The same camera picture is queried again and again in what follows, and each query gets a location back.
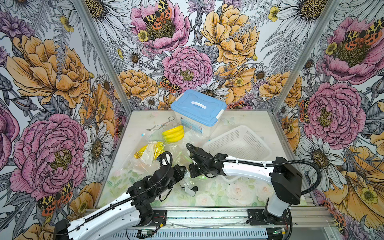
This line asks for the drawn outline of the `panda zip-top bag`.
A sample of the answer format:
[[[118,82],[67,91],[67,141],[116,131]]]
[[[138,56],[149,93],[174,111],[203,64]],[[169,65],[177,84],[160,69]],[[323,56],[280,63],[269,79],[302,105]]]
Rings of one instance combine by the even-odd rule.
[[[192,178],[190,172],[186,172],[184,178],[178,184],[184,193],[196,197],[201,194],[212,195],[214,192],[214,188],[212,188],[213,180],[204,175]]]

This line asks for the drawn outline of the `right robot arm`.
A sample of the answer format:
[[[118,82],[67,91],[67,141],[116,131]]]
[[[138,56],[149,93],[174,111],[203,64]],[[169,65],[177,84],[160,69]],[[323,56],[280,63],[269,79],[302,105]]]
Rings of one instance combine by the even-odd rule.
[[[316,164],[304,160],[288,161],[276,157],[274,161],[251,161],[235,158],[227,154],[211,154],[192,144],[186,144],[193,163],[189,165],[191,178],[206,176],[215,178],[246,177],[262,180],[271,184],[275,194],[267,200],[261,213],[260,223],[277,225],[278,221],[289,212],[291,205],[298,205],[301,196],[315,190],[321,183],[322,171]],[[302,174],[294,167],[302,164],[311,167],[317,174],[315,182],[306,190],[302,190]]]

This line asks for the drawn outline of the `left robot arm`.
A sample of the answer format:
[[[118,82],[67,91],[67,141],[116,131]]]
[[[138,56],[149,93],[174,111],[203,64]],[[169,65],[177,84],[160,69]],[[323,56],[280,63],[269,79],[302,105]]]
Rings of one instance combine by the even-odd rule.
[[[54,230],[55,240],[104,240],[129,227],[148,225],[154,211],[151,203],[170,192],[187,172],[185,166],[173,164],[170,152],[157,158],[160,168],[153,175],[135,182],[108,205],[74,221],[61,220]]]

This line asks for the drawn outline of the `yellow banana bunch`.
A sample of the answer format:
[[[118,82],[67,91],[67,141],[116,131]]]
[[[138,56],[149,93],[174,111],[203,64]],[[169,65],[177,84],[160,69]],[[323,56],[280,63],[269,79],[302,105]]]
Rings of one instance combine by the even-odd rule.
[[[176,143],[184,138],[185,131],[183,126],[177,126],[170,130],[162,132],[163,139],[167,143]]]

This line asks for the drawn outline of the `white plastic basket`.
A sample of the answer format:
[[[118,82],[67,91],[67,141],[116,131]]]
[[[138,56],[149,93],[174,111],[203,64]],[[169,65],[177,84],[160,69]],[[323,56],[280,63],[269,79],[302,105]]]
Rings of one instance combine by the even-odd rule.
[[[203,150],[211,155],[229,156],[264,162],[271,159],[272,152],[268,145],[255,132],[246,126],[238,126],[220,136],[209,140]]]

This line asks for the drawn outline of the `blue lid storage box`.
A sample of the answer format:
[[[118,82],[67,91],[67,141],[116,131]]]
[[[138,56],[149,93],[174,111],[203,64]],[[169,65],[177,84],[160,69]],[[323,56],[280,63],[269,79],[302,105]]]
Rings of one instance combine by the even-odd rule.
[[[219,124],[227,104],[195,90],[186,90],[171,104],[177,122],[209,137]]]

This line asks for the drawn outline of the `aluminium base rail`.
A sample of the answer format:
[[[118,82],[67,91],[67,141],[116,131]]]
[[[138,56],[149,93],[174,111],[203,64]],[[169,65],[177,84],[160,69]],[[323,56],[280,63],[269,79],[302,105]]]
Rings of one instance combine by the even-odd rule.
[[[155,221],[145,227],[124,225],[109,240],[135,240],[165,222],[152,240],[340,240],[324,207],[291,207],[277,225],[261,222],[262,207],[154,208]]]

